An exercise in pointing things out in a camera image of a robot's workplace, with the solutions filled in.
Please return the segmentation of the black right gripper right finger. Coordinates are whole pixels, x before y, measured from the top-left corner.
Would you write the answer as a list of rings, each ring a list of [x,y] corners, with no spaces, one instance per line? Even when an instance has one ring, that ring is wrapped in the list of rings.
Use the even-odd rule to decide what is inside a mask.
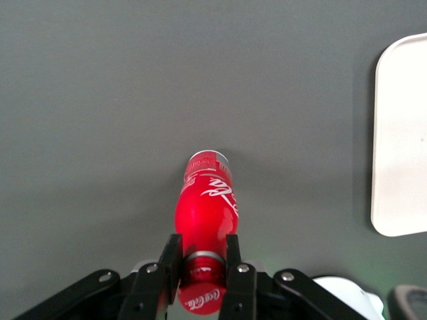
[[[226,293],[218,319],[256,319],[254,266],[244,263],[237,235],[226,236]]]

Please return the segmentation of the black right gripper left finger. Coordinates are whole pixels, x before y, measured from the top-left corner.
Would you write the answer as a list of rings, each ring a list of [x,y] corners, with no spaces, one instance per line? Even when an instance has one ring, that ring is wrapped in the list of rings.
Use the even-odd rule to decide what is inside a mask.
[[[170,235],[158,262],[139,268],[117,318],[167,319],[167,309],[173,304],[179,285],[182,262],[182,236]]]

